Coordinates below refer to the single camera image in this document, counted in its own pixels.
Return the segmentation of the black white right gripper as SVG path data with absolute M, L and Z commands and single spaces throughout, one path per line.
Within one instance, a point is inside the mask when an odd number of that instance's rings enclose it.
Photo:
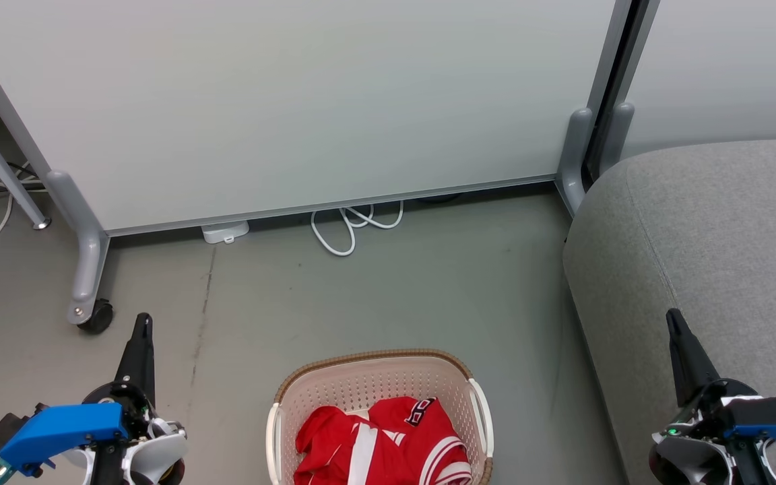
M 666 438 L 714 439 L 718 432 L 715 414 L 733 400 L 760 399 L 755 389 L 736 379 L 720 379 L 720 374 L 677 308 L 666 313 L 670 335 L 669 349 L 678 413 L 653 442 Z

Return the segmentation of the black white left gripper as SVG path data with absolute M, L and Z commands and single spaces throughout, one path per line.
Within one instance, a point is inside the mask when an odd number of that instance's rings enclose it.
M 93 390 L 83 404 L 116 402 L 129 442 L 148 441 L 167 435 L 187 438 L 185 427 L 164 420 L 155 409 L 155 358 L 153 317 L 139 313 L 119 363 L 116 381 Z

